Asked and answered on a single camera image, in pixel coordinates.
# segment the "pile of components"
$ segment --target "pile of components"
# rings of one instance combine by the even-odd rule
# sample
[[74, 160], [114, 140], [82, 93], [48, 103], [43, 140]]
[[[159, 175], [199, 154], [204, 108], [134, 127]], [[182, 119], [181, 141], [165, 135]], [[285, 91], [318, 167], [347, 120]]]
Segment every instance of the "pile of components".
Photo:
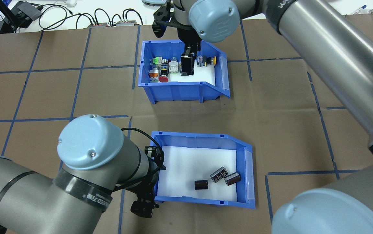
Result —
[[[196, 58], [196, 64], [198, 67], [206, 67], [207, 65], [216, 65], [217, 58], [206, 57], [204, 55], [198, 55]], [[186, 72], [182, 72], [182, 62], [178, 62], [177, 57], [171, 59], [164, 59], [162, 57], [155, 57], [150, 59], [149, 79], [151, 82], [160, 81], [162, 83], [169, 82], [169, 74], [180, 73], [182, 76], [187, 76]]]
[[163, 59], [156, 57], [150, 60], [151, 69], [149, 70], [150, 81], [158, 80], [160, 82], [168, 82], [169, 73], [178, 73], [181, 64], [176, 57], [171, 59]]
[[[216, 172], [212, 173], [210, 177], [214, 183], [224, 178], [225, 184], [228, 186], [233, 185], [241, 180], [241, 176], [238, 172], [228, 174], [227, 170], [223, 166], [220, 167], [220, 169], [216, 170]], [[207, 179], [195, 181], [195, 190], [202, 189], [208, 189]]]

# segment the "black capacitor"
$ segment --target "black capacitor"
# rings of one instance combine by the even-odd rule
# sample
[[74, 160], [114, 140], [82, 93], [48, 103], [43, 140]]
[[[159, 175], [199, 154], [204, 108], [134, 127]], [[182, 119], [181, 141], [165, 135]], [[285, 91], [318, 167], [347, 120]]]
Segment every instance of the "black capacitor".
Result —
[[195, 181], [195, 190], [208, 189], [208, 180], [196, 180]]
[[241, 180], [241, 176], [238, 174], [238, 172], [234, 172], [226, 177], [224, 177], [225, 183], [230, 186], [232, 184], [235, 184]]
[[222, 178], [228, 175], [227, 170], [222, 166], [220, 169], [218, 169], [216, 172], [212, 173], [210, 175], [211, 179], [214, 183], [220, 181]]

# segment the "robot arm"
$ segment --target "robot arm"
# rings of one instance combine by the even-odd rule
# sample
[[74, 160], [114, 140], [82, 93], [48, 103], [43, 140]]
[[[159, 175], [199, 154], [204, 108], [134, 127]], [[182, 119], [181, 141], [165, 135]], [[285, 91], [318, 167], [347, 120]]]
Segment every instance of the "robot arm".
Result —
[[[221, 41], [232, 34], [240, 18], [264, 13], [272, 27], [285, 37], [366, 130], [369, 150], [373, 153], [373, 42], [327, 2], [174, 0], [173, 5], [172, 20], [176, 18], [183, 26], [190, 25], [192, 38], [198, 35], [209, 42]], [[160, 25], [164, 24], [157, 18], [155, 33], [164, 31]], [[188, 49], [186, 44], [191, 40], [184, 33], [178, 35]], [[353, 230], [373, 233], [373, 166], [325, 188], [302, 193], [282, 206], [272, 223], [275, 234], [350, 233]]]
[[137, 194], [131, 211], [138, 216], [151, 218], [158, 208], [160, 146], [146, 147], [148, 157], [121, 129], [85, 115], [63, 129], [57, 150], [64, 165], [54, 179], [0, 156], [0, 226], [19, 234], [91, 234], [111, 193], [123, 188]]

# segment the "black cable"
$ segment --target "black cable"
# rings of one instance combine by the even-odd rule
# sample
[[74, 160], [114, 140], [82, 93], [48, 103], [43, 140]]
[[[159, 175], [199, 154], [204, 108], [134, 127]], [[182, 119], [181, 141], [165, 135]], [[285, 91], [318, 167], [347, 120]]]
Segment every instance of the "black cable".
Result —
[[111, 25], [112, 27], [115, 27], [115, 26], [117, 25], [117, 22], [113, 21], [113, 22], [111, 22], [110, 25]]
[[133, 130], [133, 131], [136, 131], [136, 132], [140, 132], [142, 133], [143, 135], [145, 135], [147, 138], [149, 138], [153, 143], [155, 143], [155, 145], [157, 146], [157, 148], [159, 148], [159, 150], [161, 151], [162, 153], [162, 161], [160, 163], [160, 165], [157, 166], [156, 169], [152, 170], [150, 173], [147, 173], [145, 176], [142, 176], [140, 178], [137, 178], [129, 183], [126, 183], [124, 185], [121, 185], [121, 186], [116, 186], [114, 191], [118, 191], [118, 190], [121, 190], [121, 189], [124, 189], [124, 188], [127, 188], [131, 185], [134, 185], [134, 184], [137, 184], [141, 181], [143, 181], [144, 179], [150, 177], [150, 176], [153, 176], [154, 174], [156, 174], [160, 169], [161, 167], [163, 166], [163, 162], [164, 162], [164, 152], [163, 152], [163, 149], [161, 148], [161, 146], [159, 145], [159, 143], [153, 139], [149, 134], [147, 134], [146, 132], [143, 132], [142, 130], [140, 129], [137, 129], [137, 128], [133, 128], [133, 127], [125, 127], [125, 128], [122, 128], [121, 129], [122, 131], [126, 131], [126, 130]]
[[118, 18], [119, 18], [120, 21], [121, 21], [121, 16], [120, 16], [119, 14], [115, 14], [115, 15], [113, 15], [113, 17], [111, 18], [111, 22], [114, 22], [114, 17], [116, 17], [116, 16], [118, 16]]
[[93, 22], [91, 21], [91, 19], [87, 15], [89, 15], [89, 14], [88, 13], [82, 13], [82, 14], [80, 14], [80, 16], [78, 16], [77, 21], [75, 22], [75, 29], [78, 29], [78, 20], [80, 19], [81, 16], [87, 17], [88, 20], [90, 21], [90, 25], [91, 26], [93, 25]]
[[[71, 15], [72, 15], [72, 11], [71, 10], [69, 10], [66, 6], [62, 6], [62, 5], [57, 5], [57, 4], [44, 4], [44, 5], [42, 5], [42, 6], [48, 6], [43, 12], [42, 12], [42, 15], [39, 17], [39, 19], [38, 19], [38, 24], [39, 24], [39, 26], [42, 28], [42, 30], [52, 30], [52, 29], [55, 29], [55, 28], [58, 28], [58, 27], [60, 27], [64, 22], [65, 22], [65, 18], [67, 18], [67, 16], [68, 16], [68, 13], [67, 12], [69, 12]], [[42, 25], [41, 25], [41, 19], [42, 19], [42, 16], [49, 10], [49, 9], [51, 9], [51, 8], [53, 8], [53, 7], [59, 7], [60, 9], [63, 9], [64, 11], [65, 11], [65, 18], [64, 19], [62, 19], [62, 20], [60, 20], [60, 21], [58, 21], [58, 22], [56, 22], [56, 23], [59, 23], [59, 22], [61, 22], [59, 25], [57, 25], [56, 27], [54, 27], [54, 28], [50, 28], [51, 26], [53, 26], [53, 25], [51, 25], [51, 26], [49, 26], [49, 27], [46, 27], [46, 28], [44, 28], [44, 27], [42, 27]]]
[[41, 31], [44, 31], [45, 29], [47, 29], [47, 30], [54, 29], [54, 28], [50, 28], [50, 27], [52, 27], [53, 25], [56, 25], [57, 23], [59, 23], [59, 22], [61, 22], [61, 21], [65, 21], [66, 19], [69, 19], [69, 18], [74, 17], [74, 16], [78, 16], [78, 15], [82, 15], [82, 14], [70, 15], [70, 16], [68, 16], [68, 17], [66, 17], [66, 18], [63, 18], [63, 19], [61, 19], [61, 20], [59, 20], [59, 21], [57, 21], [57, 22], [55, 22], [55, 23], [49, 25], [49, 26], [46, 27], [46, 28], [43, 28]]
[[95, 22], [96, 22], [97, 25], [98, 25], [98, 19], [97, 19], [97, 15], [96, 15], [96, 13], [97, 13], [98, 10], [102, 10], [104, 13], [106, 13], [107, 18], [109, 19], [108, 22], [111, 22], [110, 16], [107, 14], [107, 12], [106, 12], [104, 9], [97, 8], [97, 9], [95, 9], [95, 11], [94, 11], [94, 18], [95, 18]]
[[127, 13], [129, 13], [129, 12], [131, 12], [131, 11], [133, 11], [133, 12], [136, 12], [136, 14], [139, 16], [139, 18], [140, 18], [140, 22], [142, 23], [142, 25], [143, 25], [143, 19], [142, 19], [142, 17], [140, 16], [140, 14], [135, 10], [135, 9], [128, 9], [127, 11], [126, 11], [126, 19], [127, 19]]
[[126, 10], [128, 10], [128, 9], [124, 9], [124, 10], [123, 10], [123, 13], [121, 14], [121, 16], [123, 16], [123, 19], [125, 19], [125, 18], [124, 18], [124, 12], [126, 12]]

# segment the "blue plastic bin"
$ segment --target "blue plastic bin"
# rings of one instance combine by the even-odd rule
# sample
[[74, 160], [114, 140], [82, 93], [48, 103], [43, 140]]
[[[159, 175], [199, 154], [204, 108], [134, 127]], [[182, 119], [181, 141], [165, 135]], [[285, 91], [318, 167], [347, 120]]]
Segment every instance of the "blue plastic bin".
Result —
[[205, 41], [201, 42], [201, 53], [207, 57], [217, 57], [215, 65], [216, 86], [207, 82], [168, 82], [150, 83], [150, 59], [155, 57], [172, 58], [183, 53], [184, 44], [180, 40], [143, 41], [142, 57], [140, 59], [139, 87], [143, 87], [152, 104], [158, 101], [215, 100], [220, 95], [228, 98], [230, 85], [228, 83], [227, 55]]
[[[180, 132], [152, 132], [152, 137], [161, 145], [187, 148], [210, 148], [237, 151], [237, 172], [241, 181], [237, 182], [237, 202], [198, 199], [193, 197], [164, 197], [156, 196], [156, 201], [191, 202], [213, 204], [220, 206], [238, 206], [255, 209], [254, 177], [253, 177], [253, 148], [251, 145], [229, 135], [180, 133]], [[158, 194], [159, 183], [155, 185]]]

